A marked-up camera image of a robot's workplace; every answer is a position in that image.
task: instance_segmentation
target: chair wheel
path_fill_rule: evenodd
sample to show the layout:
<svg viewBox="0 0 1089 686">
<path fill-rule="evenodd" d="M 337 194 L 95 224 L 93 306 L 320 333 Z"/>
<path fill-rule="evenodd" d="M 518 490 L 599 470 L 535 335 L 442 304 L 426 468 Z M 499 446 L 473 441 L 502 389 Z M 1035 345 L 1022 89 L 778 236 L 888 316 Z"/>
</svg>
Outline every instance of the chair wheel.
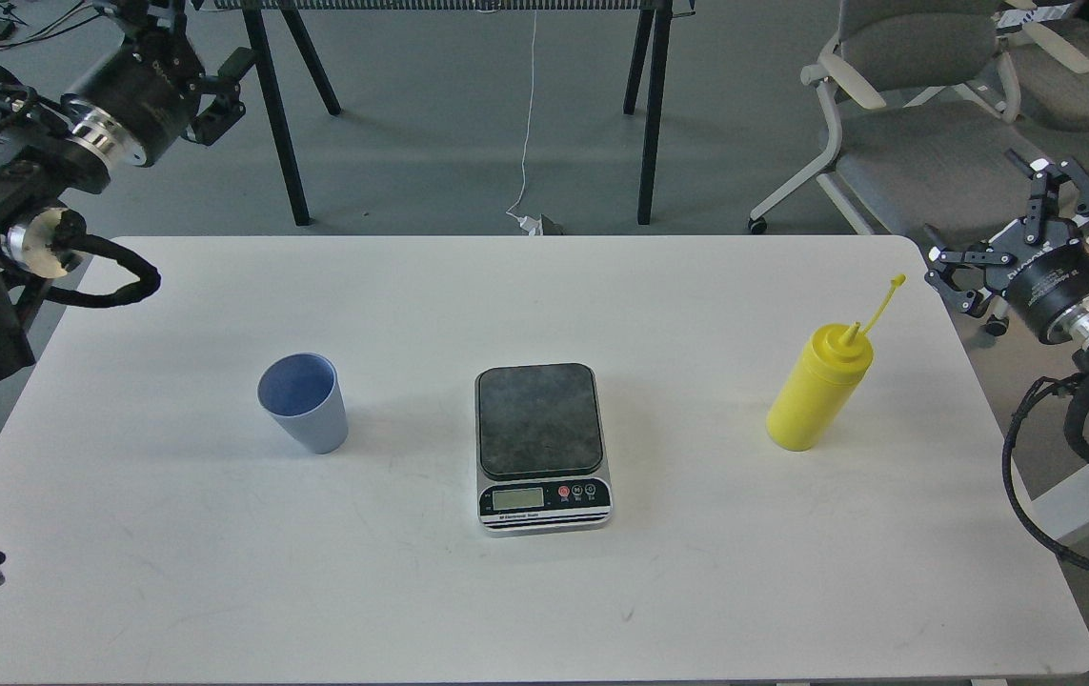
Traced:
<svg viewBox="0 0 1089 686">
<path fill-rule="evenodd" d="M 998 338 L 998 335 L 1005 335 L 1005 331 L 1010 331 L 1010 317 L 996 317 L 989 316 L 988 321 L 984 321 L 984 333 Z"/>
</svg>

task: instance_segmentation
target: black table leg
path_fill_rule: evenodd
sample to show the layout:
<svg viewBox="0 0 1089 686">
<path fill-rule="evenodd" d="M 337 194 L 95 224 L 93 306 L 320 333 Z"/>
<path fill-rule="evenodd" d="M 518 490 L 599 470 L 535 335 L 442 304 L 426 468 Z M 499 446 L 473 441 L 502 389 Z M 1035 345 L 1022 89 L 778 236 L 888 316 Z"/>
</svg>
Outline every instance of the black table leg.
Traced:
<svg viewBox="0 0 1089 686">
<path fill-rule="evenodd" d="M 323 65 L 319 64 L 319 53 L 316 52 L 311 36 L 308 35 L 308 27 L 303 23 L 303 16 L 295 9 L 282 10 L 285 17 L 285 25 L 291 27 L 291 35 L 294 36 L 294 44 L 299 47 L 303 61 L 308 65 L 311 73 L 311 81 L 316 84 L 319 97 L 323 99 L 323 106 L 332 117 L 340 114 L 340 102 L 337 95 L 331 90 L 331 83 L 328 82 L 328 74 L 323 71 Z"/>
<path fill-rule="evenodd" d="M 663 0 L 653 13 L 653 53 L 650 57 L 650 91 L 645 105 L 645 147 L 641 150 L 641 184 L 636 198 L 636 222 L 650 223 L 653 205 L 653 169 L 659 160 L 659 128 L 662 125 L 662 84 L 666 81 L 666 44 L 671 40 L 671 0 Z"/>
<path fill-rule="evenodd" d="M 265 109 L 269 112 L 269 127 L 273 132 L 273 144 L 278 147 L 278 160 L 282 163 L 282 179 L 285 180 L 286 195 L 291 196 L 291 212 L 296 225 L 311 223 L 308 200 L 303 194 L 303 179 L 299 164 L 294 159 L 294 143 L 291 143 L 291 126 L 285 122 L 282 91 L 278 87 L 278 74 L 273 71 L 273 56 L 269 51 L 269 36 L 265 33 L 265 19 L 260 10 L 244 10 L 244 26 L 247 26 L 247 41 L 256 52 L 256 75 L 260 78 L 260 91 L 265 97 Z"/>
<path fill-rule="evenodd" d="M 636 112 L 636 93 L 641 89 L 641 70 L 645 68 L 645 48 L 650 42 L 650 23 L 653 10 L 641 10 L 636 19 L 636 40 L 633 41 L 633 61 L 628 65 L 628 86 L 624 88 L 624 113 Z"/>
</svg>

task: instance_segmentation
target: chair seat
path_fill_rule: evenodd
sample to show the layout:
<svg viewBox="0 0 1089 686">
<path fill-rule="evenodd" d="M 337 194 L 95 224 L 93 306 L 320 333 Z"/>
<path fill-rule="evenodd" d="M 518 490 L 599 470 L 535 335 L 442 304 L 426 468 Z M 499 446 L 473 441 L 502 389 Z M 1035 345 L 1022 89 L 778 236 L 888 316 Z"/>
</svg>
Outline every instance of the chair seat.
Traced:
<svg viewBox="0 0 1089 686">
<path fill-rule="evenodd" d="M 927 246 L 928 223 L 952 247 L 966 247 L 1026 213 L 1029 181 L 1005 151 L 1026 160 L 1043 152 L 975 102 L 931 102 L 843 123 L 835 173 L 892 233 Z M 964 187 L 979 192 L 965 195 Z"/>
<path fill-rule="evenodd" d="M 1089 58 L 1089 22 L 1062 19 L 1048 27 Z M 1048 128 L 1089 131 L 1089 73 L 1065 69 L 1038 45 L 1010 49 L 1023 87 L 1023 113 Z"/>
</svg>

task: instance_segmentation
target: white cable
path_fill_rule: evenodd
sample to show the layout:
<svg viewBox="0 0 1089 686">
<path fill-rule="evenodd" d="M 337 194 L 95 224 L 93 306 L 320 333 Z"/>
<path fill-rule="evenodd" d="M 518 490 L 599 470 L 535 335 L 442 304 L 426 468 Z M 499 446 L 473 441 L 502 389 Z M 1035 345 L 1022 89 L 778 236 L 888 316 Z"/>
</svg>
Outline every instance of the white cable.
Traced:
<svg viewBox="0 0 1089 686">
<path fill-rule="evenodd" d="M 531 91 L 527 100 L 527 135 L 523 138 L 523 160 L 519 164 L 523 172 L 523 184 L 518 187 L 518 198 L 514 200 L 514 205 L 506 208 L 506 217 L 516 218 L 518 225 L 523 225 L 523 222 L 527 221 L 527 217 L 518 217 L 514 213 L 514 208 L 518 207 L 518 204 L 523 201 L 523 195 L 527 193 L 527 143 L 531 139 L 531 110 L 536 108 L 536 29 L 539 26 L 539 10 L 531 13 Z"/>
</svg>

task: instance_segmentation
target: yellow squeeze bottle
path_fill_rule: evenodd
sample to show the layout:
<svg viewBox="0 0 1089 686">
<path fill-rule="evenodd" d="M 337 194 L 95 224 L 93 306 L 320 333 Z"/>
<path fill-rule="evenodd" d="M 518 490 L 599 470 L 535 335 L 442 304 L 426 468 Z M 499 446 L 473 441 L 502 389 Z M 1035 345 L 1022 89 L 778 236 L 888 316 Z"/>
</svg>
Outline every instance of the yellow squeeze bottle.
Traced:
<svg viewBox="0 0 1089 686">
<path fill-rule="evenodd" d="M 904 280 L 904 274 L 892 279 L 891 291 L 866 329 L 861 329 L 861 322 L 829 323 L 807 340 L 766 418 L 769 436 L 779 446 L 806 451 L 819 442 L 874 362 L 874 348 L 866 333 L 879 321 Z"/>
</svg>

